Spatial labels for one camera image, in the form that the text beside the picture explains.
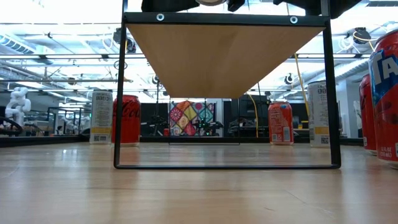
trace soda can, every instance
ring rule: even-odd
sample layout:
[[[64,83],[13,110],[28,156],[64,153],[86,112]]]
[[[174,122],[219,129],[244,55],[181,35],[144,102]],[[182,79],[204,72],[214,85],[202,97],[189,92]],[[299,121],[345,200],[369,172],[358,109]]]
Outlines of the soda can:
[[[118,99],[113,102],[113,131],[112,142],[115,142],[116,134],[116,105]],[[123,95],[123,113],[121,127],[121,145],[138,146],[141,135],[141,104],[137,96]]]
[[[369,71],[377,157],[398,169],[398,30],[377,40]]]
[[[94,90],[92,98],[90,144],[109,144],[112,130],[112,90]]]
[[[268,107],[268,123],[271,144],[293,144],[293,113],[289,103],[271,103]]]
[[[359,84],[359,99],[361,102],[363,146],[365,150],[376,156],[376,133],[374,130],[372,89],[369,74],[365,75]]]
[[[330,147],[326,81],[311,82],[308,91],[308,128],[312,147]]]

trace yellow cable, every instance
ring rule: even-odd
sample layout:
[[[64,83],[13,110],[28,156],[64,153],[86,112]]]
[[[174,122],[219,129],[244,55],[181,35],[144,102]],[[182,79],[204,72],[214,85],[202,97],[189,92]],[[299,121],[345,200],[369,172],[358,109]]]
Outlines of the yellow cable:
[[[287,9],[287,15],[290,15],[289,12],[289,5],[286,3],[286,9]],[[307,109],[307,116],[310,116],[310,110],[308,108],[308,101],[307,101],[307,96],[304,92],[304,85],[303,85],[303,80],[301,79],[301,73],[300,73],[300,69],[299,69],[299,60],[297,58],[297,54],[294,53],[294,59],[296,61],[296,67],[297,67],[297,75],[298,75],[298,79],[300,80],[300,86],[301,86],[301,92],[303,93],[303,98],[304,98],[304,103],[305,103],[305,109]]]
[[[373,44],[372,44],[370,41],[369,41],[368,43],[369,43],[369,45],[371,46],[372,50],[374,51]]]
[[[253,97],[251,97],[251,95],[249,95],[249,97],[250,97],[251,101],[253,101],[254,112],[256,114],[256,138],[258,138],[259,137],[259,117],[257,116],[257,106],[256,106],[256,102],[254,101]]]

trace white wall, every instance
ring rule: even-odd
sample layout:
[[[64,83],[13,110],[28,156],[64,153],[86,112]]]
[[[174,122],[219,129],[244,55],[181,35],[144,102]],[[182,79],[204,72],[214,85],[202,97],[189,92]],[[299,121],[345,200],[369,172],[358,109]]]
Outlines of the white wall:
[[[339,81],[336,85],[336,97],[337,102],[340,102],[343,134],[346,134],[348,138],[358,138],[354,101],[359,101],[359,83]]]

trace barcode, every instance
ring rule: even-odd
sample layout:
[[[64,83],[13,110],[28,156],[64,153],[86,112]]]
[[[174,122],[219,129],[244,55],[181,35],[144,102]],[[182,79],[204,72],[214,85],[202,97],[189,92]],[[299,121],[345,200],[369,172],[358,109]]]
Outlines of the barcode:
[[[321,137],[321,144],[329,144],[329,137]]]
[[[315,135],[313,134],[313,128],[310,128],[310,140],[315,140]]]
[[[106,141],[106,136],[94,136],[94,141]]]
[[[284,127],[284,141],[290,141],[290,128]]]

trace colorful geometric artwork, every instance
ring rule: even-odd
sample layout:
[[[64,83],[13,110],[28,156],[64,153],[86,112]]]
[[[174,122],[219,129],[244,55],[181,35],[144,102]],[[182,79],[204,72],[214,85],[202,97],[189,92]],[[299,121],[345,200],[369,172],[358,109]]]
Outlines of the colorful geometric artwork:
[[[172,136],[199,136],[204,135],[204,131],[196,129],[195,124],[198,120],[207,122],[215,121],[215,106],[213,103],[194,103],[183,101],[180,103],[171,102],[170,104],[170,134]]]

